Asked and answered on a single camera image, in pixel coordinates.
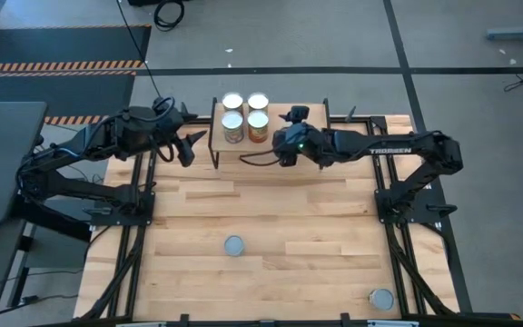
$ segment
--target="wooden work surface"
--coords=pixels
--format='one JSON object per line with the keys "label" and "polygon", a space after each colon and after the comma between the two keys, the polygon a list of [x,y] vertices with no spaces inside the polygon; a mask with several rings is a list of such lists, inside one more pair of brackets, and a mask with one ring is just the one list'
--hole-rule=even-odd
{"label": "wooden work surface", "polygon": [[271,149],[271,136],[273,132],[282,127],[289,126],[288,123],[279,117],[280,114],[287,114],[293,105],[305,105],[310,108],[306,123],[314,125],[321,129],[326,128],[326,106],[324,104],[268,104],[268,139],[262,143],[254,143],[247,136],[247,116],[250,108],[243,104],[243,140],[237,144],[231,144],[225,141],[225,131],[223,130],[222,117],[225,114],[223,104],[215,105],[215,116],[213,118],[212,131],[212,150],[215,152],[239,152],[239,153],[256,153]]}
{"label": "wooden work surface", "polygon": [[[411,130],[406,115],[387,116],[387,122],[391,134]],[[332,128],[366,133],[359,126]],[[200,129],[187,127],[180,134]],[[136,321],[178,321],[182,313],[193,321],[338,320],[341,312],[351,319],[400,317],[396,303],[381,312],[368,302],[376,288],[395,293],[369,157],[320,171],[305,158],[294,168],[252,167],[239,162],[237,154],[226,154],[215,170],[206,142],[194,150],[189,168],[158,162]],[[396,156],[396,163],[405,178],[420,159]],[[132,169],[133,161],[112,159],[105,181],[129,183]],[[418,225],[411,225],[410,233],[421,275],[457,311],[441,239]],[[223,242],[234,234],[245,242],[244,255],[237,258],[223,251]],[[92,245],[75,316],[90,309],[112,278],[120,235],[121,228],[113,227]],[[415,312],[410,281],[404,278]],[[123,285],[119,313],[128,281]]]}

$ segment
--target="round lid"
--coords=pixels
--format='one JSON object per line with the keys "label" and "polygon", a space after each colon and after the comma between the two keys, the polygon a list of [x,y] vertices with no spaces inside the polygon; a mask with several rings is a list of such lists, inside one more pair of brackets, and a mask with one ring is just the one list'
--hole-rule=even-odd
{"label": "round lid", "polygon": [[260,92],[256,92],[250,95],[250,98],[247,99],[247,104],[253,109],[263,109],[265,108],[270,100],[268,97]]}
{"label": "round lid", "polygon": [[254,111],[251,112],[247,117],[247,123],[253,128],[260,128],[268,124],[270,118],[263,111]]}
{"label": "round lid", "polygon": [[232,235],[225,240],[225,253],[238,256],[243,252],[243,240],[237,235]]}
{"label": "round lid", "polygon": [[240,113],[227,112],[227,113],[223,114],[223,117],[222,117],[223,126],[230,128],[230,129],[234,129],[234,128],[238,128],[242,124],[243,124],[243,117]]}
{"label": "round lid", "polygon": [[392,309],[392,305],[395,302],[395,299],[392,296],[392,292],[389,290],[378,289],[374,290],[370,294],[370,302],[372,305],[377,307],[377,309],[387,311]]}
{"label": "round lid", "polygon": [[235,109],[243,104],[243,98],[236,92],[229,92],[223,96],[222,103],[226,108]]}

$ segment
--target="floor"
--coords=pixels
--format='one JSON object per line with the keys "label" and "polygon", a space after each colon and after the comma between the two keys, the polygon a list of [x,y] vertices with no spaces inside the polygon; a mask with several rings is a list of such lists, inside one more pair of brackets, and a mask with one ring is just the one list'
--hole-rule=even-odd
{"label": "floor", "polygon": [[[523,42],[484,37],[489,28],[523,25],[521,0],[390,2],[411,68],[523,66]],[[0,28],[122,23],[112,0],[2,3]],[[153,29],[146,59],[153,69],[187,69],[188,75],[159,75],[155,82],[162,93],[173,94],[202,115],[209,114],[214,96],[231,90],[262,91],[273,102],[321,102],[329,97],[333,114],[346,114],[356,105],[357,114],[416,116],[411,111],[414,91],[427,128],[461,142],[465,168],[441,181],[448,202],[459,207],[451,218],[473,310],[523,317],[523,87],[503,92],[517,80],[513,74],[415,74],[413,90],[405,87],[401,74],[315,74],[310,69],[298,74],[206,75],[200,70],[400,67],[383,3],[192,0],[177,29]],[[123,7],[131,24],[153,20],[153,6],[132,8],[123,1]],[[152,87],[148,77],[137,76],[131,104],[150,104]],[[57,127],[44,131],[48,140],[69,134]],[[103,170],[82,168],[88,178]],[[38,276],[29,280],[25,294],[70,295],[78,284],[77,275]],[[72,308],[69,300],[44,302],[1,316],[0,326],[65,322]]]}

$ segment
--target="white can lid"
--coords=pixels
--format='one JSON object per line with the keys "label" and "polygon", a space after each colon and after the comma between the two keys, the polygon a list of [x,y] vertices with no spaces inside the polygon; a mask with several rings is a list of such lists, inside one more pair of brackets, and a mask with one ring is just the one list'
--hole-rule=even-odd
{"label": "white can lid", "polygon": [[250,95],[250,98],[247,99],[247,104],[250,106],[250,108],[253,109],[263,109],[265,108],[270,100],[268,97],[260,92],[256,92],[252,95]]}
{"label": "white can lid", "polygon": [[247,123],[253,128],[260,128],[268,124],[270,118],[263,111],[253,111],[247,117]]}
{"label": "white can lid", "polygon": [[223,96],[222,103],[226,108],[235,109],[243,104],[243,98],[238,93],[229,92]]}
{"label": "white can lid", "polygon": [[223,114],[222,125],[226,128],[234,129],[243,124],[243,117],[238,112],[227,112]]}

